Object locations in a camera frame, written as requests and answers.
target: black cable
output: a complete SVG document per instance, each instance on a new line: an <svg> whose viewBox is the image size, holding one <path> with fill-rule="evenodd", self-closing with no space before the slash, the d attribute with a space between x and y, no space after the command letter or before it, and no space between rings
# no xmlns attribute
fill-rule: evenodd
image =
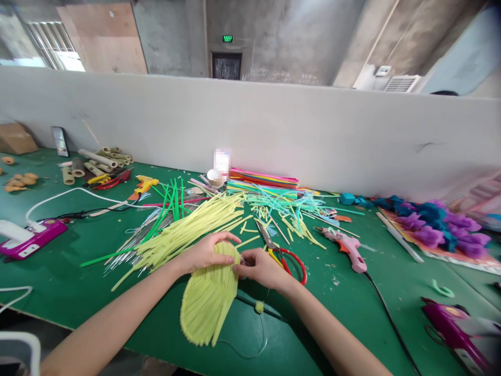
<svg viewBox="0 0 501 376"><path fill-rule="evenodd" d="M395 331L395 334L397 335L397 338L398 338L398 341L400 341L400 345L402 346L402 349L403 351L405 352L405 355L407 355L407 357L409 358L409 360L411 361L412 363L412 366L414 367L414 371L416 371L416 373L419 375L419 376L422 376L421 375L421 372L419 371L419 368L418 366L416 365L416 362L414 361L414 359L412 358L412 355L409 351L409 349L407 348L407 345L405 344L405 342L403 341L403 338L402 336L400 335L400 332L397 328L397 326L395 325L395 322L393 321L393 318L391 317L391 314L390 314L390 311L388 309L388 306L386 305L386 302L385 302L385 299L383 298L383 295L381 294L381 291L379 291L379 288L377 287L377 285L375 284L374 280L372 279L372 277L369 275L369 273L365 272L364 273L367 278L369 279L369 281L372 282L372 285L374 286L374 288L376 289L376 292L377 294L379 295L379 298L381 299L381 303L383 303L383 307L385 308L385 311L386 311L386 315L388 316L388 319L390 320L390 323L391 323L391 326L393 326L393 330Z"/></svg>
<svg viewBox="0 0 501 376"><path fill-rule="evenodd" d="M141 198L141 193L138 194L139 197L137 200L135 200L132 205L136 205L139 202L139 199ZM36 222L41 222L46 219L62 219L62 218L71 218L71 219L84 219L87 217L87 214L91 212L96 212L98 210L109 210L111 212L124 212L126 210L129 210L133 208L132 206L126 206L123 209L110 209L110 208L96 208L96 209L91 209L91 210L83 210L83 211L78 211L76 213L66 213L66 214L61 214L57 217L51 217L51 218L43 218L43 219L37 219Z"/></svg>

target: purple foam flower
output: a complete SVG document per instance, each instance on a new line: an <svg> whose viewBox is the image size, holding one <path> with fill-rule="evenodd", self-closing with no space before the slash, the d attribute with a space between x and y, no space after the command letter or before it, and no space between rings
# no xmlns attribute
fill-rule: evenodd
<svg viewBox="0 0 501 376"><path fill-rule="evenodd" d="M445 206L445 203L442 200L433 199L433 200L429 200L428 202L430 204L435 204L440 209L444 209L444 210L447 209L447 206Z"/></svg>
<svg viewBox="0 0 501 376"><path fill-rule="evenodd" d="M479 244L472 244L463 241L458 241L457 248L460 251L462 251L466 256L475 260L484 259L489 255L487 249L483 248Z"/></svg>
<svg viewBox="0 0 501 376"><path fill-rule="evenodd" d="M450 223L447 224L447 229L449 230L450 234L452 236L455 236L456 238L469 235L469 232L467 232L465 229L463 229L461 227L454 226Z"/></svg>
<svg viewBox="0 0 501 376"><path fill-rule="evenodd" d="M412 204L408 203L408 202L404 202L404 203L400 204L400 206L406 207L406 208L411 209L411 210L416 210L416 207L412 206Z"/></svg>
<svg viewBox="0 0 501 376"><path fill-rule="evenodd" d="M473 233L473 234L466 234L464 236L458 237L458 240L465 242L465 243L470 243L470 244L478 244L481 246L485 246L489 241L491 240L491 237L486 234L482 233Z"/></svg>
<svg viewBox="0 0 501 376"><path fill-rule="evenodd" d="M447 213L444 222L448 222L467 231L479 231L482 228L482 226L480 226L477 222L475 222L471 218L468 218L464 214L457 215L449 212Z"/></svg>
<svg viewBox="0 0 501 376"><path fill-rule="evenodd" d="M439 244L445 243L444 233L434 230L430 226L424 226L421 230L415 232L414 235L432 249L437 248Z"/></svg>
<svg viewBox="0 0 501 376"><path fill-rule="evenodd" d="M412 213L409 217L397 217L398 221L408 230L419 230L422 228L426 221L419 219L418 213Z"/></svg>

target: smartphone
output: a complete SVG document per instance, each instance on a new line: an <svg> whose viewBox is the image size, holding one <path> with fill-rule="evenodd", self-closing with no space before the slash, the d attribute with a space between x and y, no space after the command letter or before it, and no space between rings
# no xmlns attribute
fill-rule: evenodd
<svg viewBox="0 0 501 376"><path fill-rule="evenodd" d="M51 127L54 141L56 142L57 155L61 157L69 157L68 143L66 142L66 134L61 127Z"/></svg>

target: wooden panel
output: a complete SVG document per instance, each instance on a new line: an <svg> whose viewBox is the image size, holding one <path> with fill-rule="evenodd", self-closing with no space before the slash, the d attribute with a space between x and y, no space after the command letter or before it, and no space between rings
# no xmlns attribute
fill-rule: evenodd
<svg viewBox="0 0 501 376"><path fill-rule="evenodd" d="M147 74L129 3L57 7L88 72Z"/></svg>

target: floor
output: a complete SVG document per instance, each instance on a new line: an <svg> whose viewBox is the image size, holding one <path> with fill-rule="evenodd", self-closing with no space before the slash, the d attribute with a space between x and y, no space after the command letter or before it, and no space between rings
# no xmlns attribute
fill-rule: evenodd
<svg viewBox="0 0 501 376"><path fill-rule="evenodd" d="M2 313L0 330L27 332L34 334L40 340L41 359L64 340L71 331L48 322L6 310ZM133 351L122 349L100 373L99 376L180 376L195 375L186 370L178 369L167 362L150 358Z"/></svg>

